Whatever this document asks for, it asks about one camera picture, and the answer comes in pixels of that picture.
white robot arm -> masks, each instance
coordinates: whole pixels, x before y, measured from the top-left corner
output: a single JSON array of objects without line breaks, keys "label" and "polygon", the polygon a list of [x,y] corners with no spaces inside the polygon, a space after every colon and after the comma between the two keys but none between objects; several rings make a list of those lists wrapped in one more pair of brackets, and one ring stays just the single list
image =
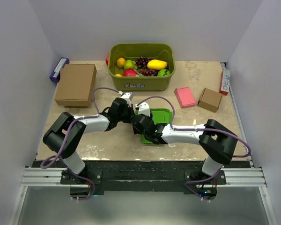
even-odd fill
[{"label": "white robot arm", "polygon": [[96,116],[72,116],[64,112],[44,135],[43,142],[55,152],[59,152],[65,134],[73,120],[80,118],[69,132],[67,142],[61,153],[64,163],[74,173],[80,174],[85,168],[84,162],[76,152],[81,136],[95,131],[109,131],[116,127],[118,122],[129,123],[133,126],[134,134],[144,134],[145,138],[154,144],[190,143],[202,146],[207,152],[201,172],[207,176],[215,174],[222,165],[231,163],[237,140],[220,133],[201,131],[204,128],[216,128],[227,131],[223,125],[215,120],[208,120],[206,124],[194,126],[175,126],[167,123],[155,124],[146,102],[137,105],[138,115],[135,115],[131,103],[132,93],[128,92],[116,98],[108,109]]}]

beige tabletop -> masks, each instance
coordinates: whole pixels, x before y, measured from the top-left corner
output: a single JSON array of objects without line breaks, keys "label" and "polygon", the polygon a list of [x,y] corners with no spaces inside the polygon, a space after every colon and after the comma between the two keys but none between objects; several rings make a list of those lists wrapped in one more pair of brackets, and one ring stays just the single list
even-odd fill
[{"label": "beige tabletop", "polygon": [[[71,61],[71,63],[95,64],[97,68],[96,87],[114,88],[104,61]],[[216,113],[198,106],[181,109],[174,95],[175,88],[190,87],[197,101],[204,88],[218,91],[221,72],[222,68],[219,62],[176,61],[176,72],[167,90],[162,92],[135,92],[133,104],[139,103],[146,97],[160,95],[166,97],[175,107],[174,125],[192,125],[194,119],[197,121],[197,124],[202,124],[206,123],[208,119],[215,119],[240,136],[230,95],[222,97],[220,108]],[[98,90],[95,98],[100,111],[110,106],[116,97],[118,95],[113,91]],[[151,99],[148,103],[151,108],[170,109],[168,103],[162,99]],[[79,116],[96,114],[93,105],[87,109],[64,108],[58,106],[53,100],[44,133],[62,112],[69,112],[72,115]],[[83,160],[204,160],[207,157],[207,153],[199,145],[186,143],[168,145],[142,144],[139,135],[133,134],[131,125],[123,123],[119,123],[116,128],[108,132],[85,134],[81,138],[77,152]],[[242,155],[244,153],[243,145],[237,143],[235,154]],[[41,142],[36,160],[44,160],[53,154],[54,152]]]}]

yellow mango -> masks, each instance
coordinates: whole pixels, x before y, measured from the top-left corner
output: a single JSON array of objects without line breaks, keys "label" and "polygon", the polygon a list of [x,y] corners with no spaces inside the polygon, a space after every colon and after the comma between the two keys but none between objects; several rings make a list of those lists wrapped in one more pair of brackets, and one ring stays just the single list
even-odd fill
[{"label": "yellow mango", "polygon": [[147,67],[149,69],[156,69],[156,70],[161,70],[165,69],[167,67],[167,62],[161,61],[161,60],[151,60],[148,62]]}]

red and white carton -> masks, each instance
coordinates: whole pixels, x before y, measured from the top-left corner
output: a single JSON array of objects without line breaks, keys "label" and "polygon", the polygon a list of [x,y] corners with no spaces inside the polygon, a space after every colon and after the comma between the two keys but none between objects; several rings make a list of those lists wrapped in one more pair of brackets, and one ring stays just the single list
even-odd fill
[{"label": "red and white carton", "polygon": [[224,68],[222,71],[220,93],[223,95],[228,95],[229,86],[230,86],[230,71]]}]

grape cluster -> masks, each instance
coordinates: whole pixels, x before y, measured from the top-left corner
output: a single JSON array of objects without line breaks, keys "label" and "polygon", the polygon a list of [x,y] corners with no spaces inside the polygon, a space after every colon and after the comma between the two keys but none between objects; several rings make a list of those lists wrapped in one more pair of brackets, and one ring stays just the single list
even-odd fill
[{"label": "grape cluster", "polygon": [[144,76],[157,76],[158,75],[159,70],[154,70],[154,69],[140,69],[139,73],[143,74]]},{"label": "grape cluster", "polygon": [[139,57],[135,62],[138,69],[147,68],[147,64],[151,59],[148,57]]}]

